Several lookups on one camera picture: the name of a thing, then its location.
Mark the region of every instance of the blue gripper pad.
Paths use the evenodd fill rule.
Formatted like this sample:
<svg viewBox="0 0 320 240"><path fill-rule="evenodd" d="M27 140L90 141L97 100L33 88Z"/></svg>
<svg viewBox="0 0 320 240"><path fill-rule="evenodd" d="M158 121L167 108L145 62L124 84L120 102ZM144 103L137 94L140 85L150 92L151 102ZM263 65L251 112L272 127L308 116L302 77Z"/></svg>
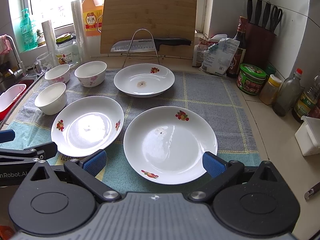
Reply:
<svg viewBox="0 0 320 240"><path fill-rule="evenodd" d="M3 130L0 131L0 143L11 142L16 137L14 130Z"/></svg>
<svg viewBox="0 0 320 240"><path fill-rule="evenodd" d="M98 150L80 161L80 167L92 176L97 174L106 166L107 153L104 150Z"/></svg>
<svg viewBox="0 0 320 240"><path fill-rule="evenodd" d="M220 158L218 157L214 158L213 154L210 152L205 152L202 156L202 165L204 169L213 178L217 177L227 169L226 162L224 160L221 160L223 162L222 163L222 162L219 162L217 159L220 159Z"/></svg>

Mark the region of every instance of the metal knife rack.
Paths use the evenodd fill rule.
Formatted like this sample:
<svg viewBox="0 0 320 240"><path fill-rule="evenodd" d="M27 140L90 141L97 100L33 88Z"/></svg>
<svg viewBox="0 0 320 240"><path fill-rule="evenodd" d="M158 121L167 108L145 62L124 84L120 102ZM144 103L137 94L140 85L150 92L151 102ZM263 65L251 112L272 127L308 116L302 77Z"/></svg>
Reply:
<svg viewBox="0 0 320 240"><path fill-rule="evenodd" d="M136 33L139 32L139 31L147 31L148 33L150 33L151 38L152 38L152 42L153 42L153 46L154 46L154 48L155 48L156 57L154 57L154 56L152 56L152 55L151 55L151 56L146 56L146 55L128 56L128 55L129 55L130 48L131 48L131 45L132 45L132 41L133 41L133 39L134 39L134 36L135 36ZM125 55L125 59L124 59L124 62L123 62L123 65L122 65L121 68L124 68L124 64L125 64L125 62L127 61L127 58L137 58L137 57L148 57L148 58L144 58L144 59L141 59L141 60L149 60L149 59L155 59L155 58L157 58L157 59L158 59L158 64L160 65L160 61L159 61L159 56L158 56L158 52L157 52L157 49L156 49L155 40L154 40L154 38L153 38L152 33L151 33L150 31L148 31L147 29L138 29L138 30L136 30L136 32L133 34L132 39L131 39L131 42L130 42L130 45L129 45L129 48L128 48L128 51L127 51L127 54Z"/></svg>

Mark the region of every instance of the faucet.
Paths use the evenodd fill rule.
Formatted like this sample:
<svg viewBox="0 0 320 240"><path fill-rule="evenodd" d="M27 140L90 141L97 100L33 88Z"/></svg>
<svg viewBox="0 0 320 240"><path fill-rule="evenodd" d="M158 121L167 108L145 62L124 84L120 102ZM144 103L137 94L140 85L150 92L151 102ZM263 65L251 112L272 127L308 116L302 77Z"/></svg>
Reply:
<svg viewBox="0 0 320 240"><path fill-rule="evenodd" d="M5 38L6 38L6 40L9 41L11 48L12 48L12 51L13 51L13 54L16 57L16 60L18 62L18 70L15 72L12 72L12 71L10 71L10 72L15 76L15 78L18 78L21 75L24 77L27 74L26 68L25 68L25 66L19 56L16 45L14 44L13 38L9 35L6 35Z"/></svg>

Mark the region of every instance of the scissors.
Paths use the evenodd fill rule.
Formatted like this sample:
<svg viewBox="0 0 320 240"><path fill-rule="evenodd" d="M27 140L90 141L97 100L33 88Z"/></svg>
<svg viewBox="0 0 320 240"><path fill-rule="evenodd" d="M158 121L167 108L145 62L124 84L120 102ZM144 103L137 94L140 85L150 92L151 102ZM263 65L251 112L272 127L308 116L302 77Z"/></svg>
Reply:
<svg viewBox="0 0 320 240"><path fill-rule="evenodd" d="M276 5L273 6L270 15L270 31L274 33L276 27L282 19L283 11L282 9L278 9Z"/></svg>

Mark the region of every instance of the wooden cutting board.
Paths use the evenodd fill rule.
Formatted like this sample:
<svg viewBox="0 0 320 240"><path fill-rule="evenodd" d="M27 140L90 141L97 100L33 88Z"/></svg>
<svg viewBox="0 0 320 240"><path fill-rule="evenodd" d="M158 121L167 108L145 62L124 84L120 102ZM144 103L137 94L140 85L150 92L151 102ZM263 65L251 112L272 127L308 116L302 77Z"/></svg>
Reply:
<svg viewBox="0 0 320 240"><path fill-rule="evenodd" d="M161 45L159 55L192 58L196 7L197 0L104 0L100 53L112 53L113 44L131 40L136 30L144 28L154 38L192 41L190 46ZM134 39L151 39L151 36L140 31Z"/></svg>

